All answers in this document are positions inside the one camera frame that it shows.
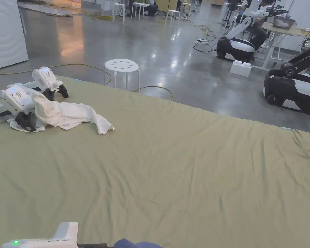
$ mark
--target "extension cord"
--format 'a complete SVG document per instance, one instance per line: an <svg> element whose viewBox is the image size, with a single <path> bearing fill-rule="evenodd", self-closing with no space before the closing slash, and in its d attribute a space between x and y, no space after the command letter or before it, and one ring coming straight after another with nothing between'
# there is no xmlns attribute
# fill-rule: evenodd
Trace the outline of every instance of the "extension cord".
<svg viewBox="0 0 310 248"><path fill-rule="evenodd" d="M195 43L196 43L196 44L199 44L199 45L206 45L206 44L209 43L209 41L208 41L208 40L205 40L205 39L197 39L197 40L195 41Z"/></svg>

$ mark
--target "concrete floor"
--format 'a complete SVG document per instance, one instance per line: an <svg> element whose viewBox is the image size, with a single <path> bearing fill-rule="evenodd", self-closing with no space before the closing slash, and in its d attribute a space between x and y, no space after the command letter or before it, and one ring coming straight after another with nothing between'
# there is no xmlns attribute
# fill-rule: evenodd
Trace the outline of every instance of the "concrete floor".
<svg viewBox="0 0 310 248"><path fill-rule="evenodd" d="M192 14L196 25L215 25L212 31L225 32L218 23L220 8L203 0L200 12ZM176 102L219 114L310 132L310 116L270 106L262 95L265 71L252 69L248 78L231 74L231 62L219 60L215 52L193 50L195 40L206 38L204 31L191 23L173 22L164 26L159 16L144 20L126 18L112 21L86 16L54 17L22 9L29 60L0 69L0 73L32 70L41 66L84 63L102 68L105 61L127 58L139 64L141 86L168 88ZM208 50L208 46L198 46ZM94 83L103 83L101 71L85 66L54 68L64 75ZM124 75L118 87L125 88ZM0 76L0 88L16 82L31 81L31 73ZM137 88L137 73L131 75L128 90ZM145 88L141 94L171 100L169 92Z"/></svg>

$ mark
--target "stool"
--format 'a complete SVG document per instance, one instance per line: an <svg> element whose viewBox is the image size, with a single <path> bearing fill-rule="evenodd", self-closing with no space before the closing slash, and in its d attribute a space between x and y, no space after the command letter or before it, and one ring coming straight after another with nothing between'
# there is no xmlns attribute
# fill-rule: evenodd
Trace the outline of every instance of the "stool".
<svg viewBox="0 0 310 248"><path fill-rule="evenodd" d="M141 72L137 63L128 59L113 59L104 63L103 67L103 83L106 83L106 69L114 71L114 88L116 88L117 72L126 72L126 90L128 90L128 73L133 71L139 72L138 93L140 93Z"/></svg>
<svg viewBox="0 0 310 248"><path fill-rule="evenodd" d="M120 14L117 14L117 11L118 11L121 7L122 7L121 13L120 13ZM115 20L115 16L116 16L116 15L123 16L123 23L125 23L125 4L123 4L123 3L114 3L114 9L113 9L113 22L114 22L114 20Z"/></svg>
<svg viewBox="0 0 310 248"><path fill-rule="evenodd" d="M142 3L138 3L138 2L134 2L133 4L132 4L132 10L131 10L131 19L132 19L132 13L133 13L133 6L134 5L136 5L136 10L135 10L135 18L136 18L136 14L137 14L137 5L139 5L139 20L140 20L140 13L141 13L141 5L142 5Z"/></svg>
<svg viewBox="0 0 310 248"><path fill-rule="evenodd" d="M170 11L172 12L171 21L170 21L170 27L171 27L171 25L172 25L172 19L174 18L175 13L178 13L178 14L179 14L179 19L180 19L180 13L179 13L179 11L177 11L177 10L169 10L169 11L167 12L167 17L165 18L165 24L164 24L164 26L167 25L167 19L168 19L168 15L169 15L169 12L170 12Z"/></svg>
<svg viewBox="0 0 310 248"><path fill-rule="evenodd" d="M191 4L187 2L183 2L182 5L183 5L183 8L185 6L187 7L188 15L190 16L191 15Z"/></svg>

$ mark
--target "blue cloth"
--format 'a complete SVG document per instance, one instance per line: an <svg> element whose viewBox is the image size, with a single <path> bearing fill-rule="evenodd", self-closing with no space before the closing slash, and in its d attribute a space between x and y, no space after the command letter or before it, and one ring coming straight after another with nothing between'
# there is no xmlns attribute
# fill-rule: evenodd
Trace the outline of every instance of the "blue cloth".
<svg viewBox="0 0 310 248"><path fill-rule="evenodd" d="M114 247L115 248L163 248L163 247L160 247L159 245L156 245L150 242L140 242L137 244L133 244L126 238L118 240L114 244Z"/></svg>

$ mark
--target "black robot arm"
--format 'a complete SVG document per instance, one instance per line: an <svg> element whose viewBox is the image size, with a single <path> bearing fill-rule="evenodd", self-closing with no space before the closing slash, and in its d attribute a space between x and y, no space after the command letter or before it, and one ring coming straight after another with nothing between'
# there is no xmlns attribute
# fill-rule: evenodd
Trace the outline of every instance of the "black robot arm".
<svg viewBox="0 0 310 248"><path fill-rule="evenodd" d="M305 49L303 53L283 64L281 66L281 71L283 71L287 77L292 78L299 72L309 67L310 67L310 47L307 51Z"/></svg>

